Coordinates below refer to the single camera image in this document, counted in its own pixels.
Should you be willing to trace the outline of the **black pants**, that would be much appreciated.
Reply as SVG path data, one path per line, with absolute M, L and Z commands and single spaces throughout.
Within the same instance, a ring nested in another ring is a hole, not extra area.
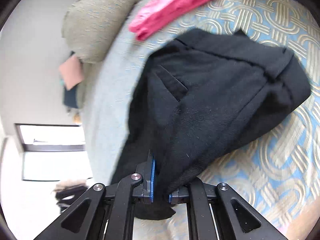
M 215 159 L 275 128 L 311 94 L 294 52 L 192 29 L 152 53 L 133 93 L 112 183 L 155 158 L 155 200 L 135 216 L 174 215 L 166 197 Z

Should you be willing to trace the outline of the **clothes rack with jackets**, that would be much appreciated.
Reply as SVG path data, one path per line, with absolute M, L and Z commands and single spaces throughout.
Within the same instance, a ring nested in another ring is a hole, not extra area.
M 83 193 L 89 188 L 88 179 L 70 179 L 59 181 L 55 189 L 56 205 L 60 209 L 60 213 L 63 213 L 68 207 L 70 207 Z

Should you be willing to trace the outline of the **glass sliding door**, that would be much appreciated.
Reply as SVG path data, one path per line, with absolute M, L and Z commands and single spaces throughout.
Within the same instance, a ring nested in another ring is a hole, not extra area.
M 24 181 L 86 180 L 93 177 L 81 125 L 15 124 L 22 146 Z

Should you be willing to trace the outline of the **bed with patterned sheet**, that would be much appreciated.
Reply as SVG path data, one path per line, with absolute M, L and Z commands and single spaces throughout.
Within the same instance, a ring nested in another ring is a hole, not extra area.
M 166 189 L 192 169 L 231 185 L 288 239 L 319 219 L 319 27 L 295 0 L 212 0 L 139 42 L 129 23 L 86 66 L 97 182 L 149 152 Z

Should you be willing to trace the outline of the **dark blue headboard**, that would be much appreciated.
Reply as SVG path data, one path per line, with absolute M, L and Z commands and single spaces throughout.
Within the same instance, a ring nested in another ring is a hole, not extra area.
M 71 90 L 67 90 L 64 85 L 63 104 L 69 108 L 76 108 L 76 109 L 79 108 L 77 101 L 76 101 L 77 86 L 78 85 L 73 87 Z

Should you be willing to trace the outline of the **pink square cushion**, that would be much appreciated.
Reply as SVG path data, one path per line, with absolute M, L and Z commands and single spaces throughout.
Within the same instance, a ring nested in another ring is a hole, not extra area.
M 71 90 L 73 87 L 84 81 L 82 64 L 75 54 L 70 56 L 59 66 L 59 72 L 67 90 Z

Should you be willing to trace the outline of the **rolled patterned duvet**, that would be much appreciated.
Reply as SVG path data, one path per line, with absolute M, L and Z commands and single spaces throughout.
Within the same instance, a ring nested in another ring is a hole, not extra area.
M 82 62 L 101 62 L 137 1 L 77 0 L 63 18 L 62 37 Z

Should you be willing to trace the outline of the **folded pink garment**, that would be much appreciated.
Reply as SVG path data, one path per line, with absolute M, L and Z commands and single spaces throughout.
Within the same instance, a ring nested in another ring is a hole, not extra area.
M 129 24 L 129 31 L 144 41 L 167 24 L 211 0 L 150 0 Z

